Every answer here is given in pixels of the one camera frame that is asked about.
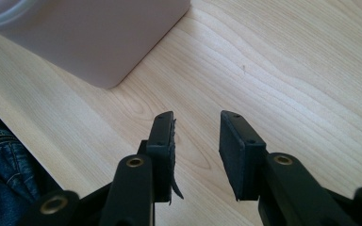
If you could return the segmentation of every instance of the denim jeans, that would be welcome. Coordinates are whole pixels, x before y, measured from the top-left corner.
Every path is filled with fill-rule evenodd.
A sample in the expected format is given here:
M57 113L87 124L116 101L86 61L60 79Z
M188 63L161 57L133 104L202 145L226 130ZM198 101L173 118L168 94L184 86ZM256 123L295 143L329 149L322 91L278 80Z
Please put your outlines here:
M25 146L0 127L0 225L15 225L41 192L37 164Z

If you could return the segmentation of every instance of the screw hole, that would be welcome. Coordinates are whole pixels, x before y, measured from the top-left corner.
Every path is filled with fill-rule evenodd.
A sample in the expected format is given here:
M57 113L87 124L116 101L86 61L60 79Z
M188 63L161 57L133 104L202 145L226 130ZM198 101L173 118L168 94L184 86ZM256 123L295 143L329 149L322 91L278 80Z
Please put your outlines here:
M292 165L293 161L289 157L286 157L284 155L277 155L274 158L274 161L281 165Z
M55 214L66 207L68 202L67 198L63 195L54 196L41 206L40 212L44 215Z
M127 166L131 168L136 168L143 165L143 159L141 158L131 158L127 161Z

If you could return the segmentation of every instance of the white plastic container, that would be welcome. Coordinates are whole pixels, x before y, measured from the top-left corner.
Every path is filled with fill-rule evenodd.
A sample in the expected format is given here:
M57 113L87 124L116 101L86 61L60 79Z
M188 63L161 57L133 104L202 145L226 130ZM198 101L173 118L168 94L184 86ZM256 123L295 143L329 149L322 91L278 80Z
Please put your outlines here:
M0 34L100 88L118 85L190 0L0 0Z

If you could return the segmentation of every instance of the jeans seam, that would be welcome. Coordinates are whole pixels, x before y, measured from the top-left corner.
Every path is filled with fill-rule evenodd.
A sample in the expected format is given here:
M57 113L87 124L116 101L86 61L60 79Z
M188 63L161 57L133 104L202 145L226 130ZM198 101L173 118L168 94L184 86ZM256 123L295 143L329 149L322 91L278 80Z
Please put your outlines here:
M28 177L26 180L25 180L25 183L29 182L30 180L33 180L34 179L34 175Z
M13 181L15 177L21 176L21 175L22 175L22 174L21 174L20 172L13 174L13 175L8 179L7 185L9 185L10 182Z
M13 146L11 146L11 143L12 143L12 142L9 142L9 143L8 143L8 146L10 147L10 152L11 152L11 155L13 156L13 162L14 162L14 164L15 164L15 166L16 166L16 171L17 171L18 173L20 173L19 162L17 161L17 156L16 156L16 154L14 153Z

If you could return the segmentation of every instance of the wooden table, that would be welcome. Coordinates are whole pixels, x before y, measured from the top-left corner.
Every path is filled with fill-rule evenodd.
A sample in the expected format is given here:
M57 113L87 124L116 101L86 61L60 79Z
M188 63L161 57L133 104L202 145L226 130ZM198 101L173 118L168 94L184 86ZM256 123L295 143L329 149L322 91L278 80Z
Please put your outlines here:
M241 114L270 152L298 157L325 187L362 186L362 0L192 0L114 89L98 89L0 37L0 117L65 189L85 196L177 118L186 197L157 225L260 225L235 202L218 153L220 112Z

